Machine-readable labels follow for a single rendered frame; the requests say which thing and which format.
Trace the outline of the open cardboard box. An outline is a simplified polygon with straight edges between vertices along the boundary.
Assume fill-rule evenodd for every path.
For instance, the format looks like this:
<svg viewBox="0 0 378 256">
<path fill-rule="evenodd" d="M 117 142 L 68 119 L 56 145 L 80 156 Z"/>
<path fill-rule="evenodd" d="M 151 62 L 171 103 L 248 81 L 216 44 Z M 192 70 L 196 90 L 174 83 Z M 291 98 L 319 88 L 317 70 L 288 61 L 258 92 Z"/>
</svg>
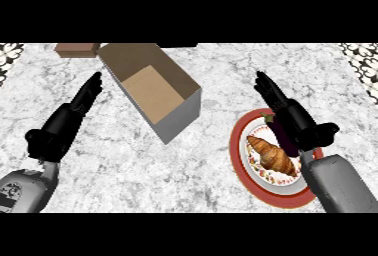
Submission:
<svg viewBox="0 0 378 256">
<path fill-rule="evenodd" d="M 164 144 L 199 117 L 202 89 L 155 43 L 108 43 L 97 55 Z"/>
</svg>

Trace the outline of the dark purple eggplant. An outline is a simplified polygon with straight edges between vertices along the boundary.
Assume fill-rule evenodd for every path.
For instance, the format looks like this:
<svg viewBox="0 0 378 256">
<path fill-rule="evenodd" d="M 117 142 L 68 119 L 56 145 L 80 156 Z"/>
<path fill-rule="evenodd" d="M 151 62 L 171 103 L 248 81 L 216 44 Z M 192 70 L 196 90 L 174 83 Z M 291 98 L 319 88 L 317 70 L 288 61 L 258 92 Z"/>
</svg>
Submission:
<svg viewBox="0 0 378 256">
<path fill-rule="evenodd" d="M 283 126 L 282 126 L 276 116 L 273 114 L 264 114 L 264 113 L 261 113 L 261 115 L 264 117 L 266 125 L 269 126 L 269 128 L 275 134 L 279 146 L 283 149 L 286 155 L 292 158 L 298 157 L 300 156 L 298 148 L 285 133 Z"/>
</svg>

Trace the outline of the black white patterned cloth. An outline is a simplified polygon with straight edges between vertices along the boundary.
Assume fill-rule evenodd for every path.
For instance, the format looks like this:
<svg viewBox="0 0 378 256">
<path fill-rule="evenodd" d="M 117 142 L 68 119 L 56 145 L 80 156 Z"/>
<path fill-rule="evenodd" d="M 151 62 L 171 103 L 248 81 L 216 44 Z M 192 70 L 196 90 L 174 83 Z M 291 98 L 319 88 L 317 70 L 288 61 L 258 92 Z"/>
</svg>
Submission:
<svg viewBox="0 0 378 256">
<path fill-rule="evenodd" d="M 357 79 L 378 106 L 378 43 L 340 43 Z"/>
<path fill-rule="evenodd" d="M 24 52 L 22 43 L 0 43 L 0 87 L 7 78 L 7 72 L 13 67 L 15 60 Z"/>
</svg>

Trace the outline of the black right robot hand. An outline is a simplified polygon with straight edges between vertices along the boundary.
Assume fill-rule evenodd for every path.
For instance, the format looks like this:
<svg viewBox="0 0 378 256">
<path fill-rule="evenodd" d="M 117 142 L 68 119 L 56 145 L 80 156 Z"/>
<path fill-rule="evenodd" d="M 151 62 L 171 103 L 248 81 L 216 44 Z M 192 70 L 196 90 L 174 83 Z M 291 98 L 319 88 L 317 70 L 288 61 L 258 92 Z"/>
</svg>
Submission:
<svg viewBox="0 0 378 256">
<path fill-rule="evenodd" d="M 257 72 L 254 89 L 283 126 L 285 133 L 298 148 L 298 154 L 300 151 L 329 146 L 340 131 L 338 125 L 332 122 L 322 124 L 314 122 L 301 104 L 285 96 L 279 86 L 261 71 Z"/>
</svg>

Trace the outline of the small brown wooden block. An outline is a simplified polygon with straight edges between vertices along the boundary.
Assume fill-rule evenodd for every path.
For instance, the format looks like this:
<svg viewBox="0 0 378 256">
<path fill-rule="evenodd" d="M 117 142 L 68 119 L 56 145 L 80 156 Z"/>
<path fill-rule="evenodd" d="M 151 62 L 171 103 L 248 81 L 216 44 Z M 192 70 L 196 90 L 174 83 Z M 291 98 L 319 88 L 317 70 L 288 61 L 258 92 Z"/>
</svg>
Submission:
<svg viewBox="0 0 378 256">
<path fill-rule="evenodd" d="M 94 58 L 99 43 L 58 43 L 55 51 L 62 58 Z"/>
</svg>

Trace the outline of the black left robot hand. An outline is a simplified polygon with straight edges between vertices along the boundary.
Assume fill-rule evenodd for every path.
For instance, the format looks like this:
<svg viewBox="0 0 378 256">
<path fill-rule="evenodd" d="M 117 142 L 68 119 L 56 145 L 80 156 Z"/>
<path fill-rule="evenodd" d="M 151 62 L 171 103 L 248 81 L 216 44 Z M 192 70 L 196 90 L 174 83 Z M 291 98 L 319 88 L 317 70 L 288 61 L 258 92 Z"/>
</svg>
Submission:
<svg viewBox="0 0 378 256">
<path fill-rule="evenodd" d="M 40 161 L 61 162 L 74 142 L 83 119 L 102 92 L 100 76 L 100 72 L 93 74 L 72 101 L 59 106 L 43 127 L 27 132 L 27 149 L 31 158 Z"/>
</svg>

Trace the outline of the red rimmed floral plate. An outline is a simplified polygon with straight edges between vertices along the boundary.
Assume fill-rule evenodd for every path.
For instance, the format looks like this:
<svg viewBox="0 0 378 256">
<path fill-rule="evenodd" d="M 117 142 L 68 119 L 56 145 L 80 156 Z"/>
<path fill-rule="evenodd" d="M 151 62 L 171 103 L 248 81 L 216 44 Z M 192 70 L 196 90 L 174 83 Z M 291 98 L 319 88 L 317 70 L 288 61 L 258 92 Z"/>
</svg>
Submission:
<svg viewBox="0 0 378 256">
<path fill-rule="evenodd" d="M 278 144 L 273 132 L 264 126 L 264 114 L 272 114 L 269 108 L 255 109 L 241 117 L 235 124 L 229 140 L 232 166 L 239 181 L 251 194 L 270 206 L 294 209 L 303 207 L 316 199 L 304 178 L 300 177 L 283 185 L 270 184 L 248 163 L 247 136 L 250 134 L 255 133 L 269 143 Z"/>
</svg>

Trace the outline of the golden brown croissant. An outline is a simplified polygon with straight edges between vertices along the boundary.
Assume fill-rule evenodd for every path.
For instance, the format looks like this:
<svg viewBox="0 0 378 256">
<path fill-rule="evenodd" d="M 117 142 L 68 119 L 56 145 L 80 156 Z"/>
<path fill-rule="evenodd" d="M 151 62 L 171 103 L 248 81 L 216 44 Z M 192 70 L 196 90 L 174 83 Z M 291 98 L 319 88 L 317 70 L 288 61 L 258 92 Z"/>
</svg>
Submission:
<svg viewBox="0 0 378 256">
<path fill-rule="evenodd" d="M 266 170 L 276 171 L 291 177 L 297 176 L 294 163 L 283 151 L 276 145 L 264 139 L 248 135 L 248 145 L 254 152 L 260 155 L 260 165 Z"/>
</svg>

